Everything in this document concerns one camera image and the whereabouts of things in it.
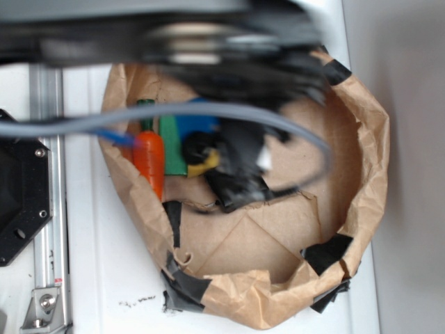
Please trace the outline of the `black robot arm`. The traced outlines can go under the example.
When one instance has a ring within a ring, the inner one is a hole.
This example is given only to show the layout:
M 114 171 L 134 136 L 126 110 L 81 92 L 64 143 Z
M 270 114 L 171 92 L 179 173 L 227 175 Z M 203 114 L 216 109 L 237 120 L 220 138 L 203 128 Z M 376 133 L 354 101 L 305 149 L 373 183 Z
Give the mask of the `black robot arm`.
M 231 204 L 276 199 L 320 180 L 330 170 L 327 143 L 279 112 L 307 97 L 322 102 L 323 66 L 315 51 L 321 32 L 294 1 L 2 1 L 1 62 L 80 67 L 105 63 L 157 65 L 189 85 L 204 102 L 133 107 L 128 113 L 4 125 L 5 138 L 90 133 L 152 116 L 213 116 L 210 134 L 195 130 L 181 144 L 189 166 L 212 154 L 211 188 Z M 292 136 L 316 146 L 321 169 L 278 190 L 263 181 L 269 169 L 265 136 Z

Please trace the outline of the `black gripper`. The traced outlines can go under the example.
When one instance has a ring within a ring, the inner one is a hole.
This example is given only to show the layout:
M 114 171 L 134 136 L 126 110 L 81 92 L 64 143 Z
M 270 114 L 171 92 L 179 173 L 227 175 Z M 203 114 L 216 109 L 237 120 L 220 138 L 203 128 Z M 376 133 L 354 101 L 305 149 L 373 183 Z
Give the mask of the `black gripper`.
M 253 122 L 222 120 L 219 132 L 195 132 L 188 136 L 182 143 L 182 156 L 188 165 L 197 165 L 204 162 L 212 150 L 217 150 L 220 163 L 211 170 L 235 177 L 263 179 L 263 174 L 268 170 L 260 164 L 261 158 L 268 153 L 265 134 L 265 127 Z M 290 194 L 290 188 L 270 189 L 266 201 Z

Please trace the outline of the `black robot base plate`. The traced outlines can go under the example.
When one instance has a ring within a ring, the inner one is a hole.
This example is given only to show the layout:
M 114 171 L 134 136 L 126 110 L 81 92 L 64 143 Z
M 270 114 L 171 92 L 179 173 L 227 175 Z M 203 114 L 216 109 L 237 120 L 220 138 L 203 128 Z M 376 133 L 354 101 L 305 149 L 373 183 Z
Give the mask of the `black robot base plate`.
M 10 265 L 51 218 L 49 149 L 1 139 L 1 266 Z

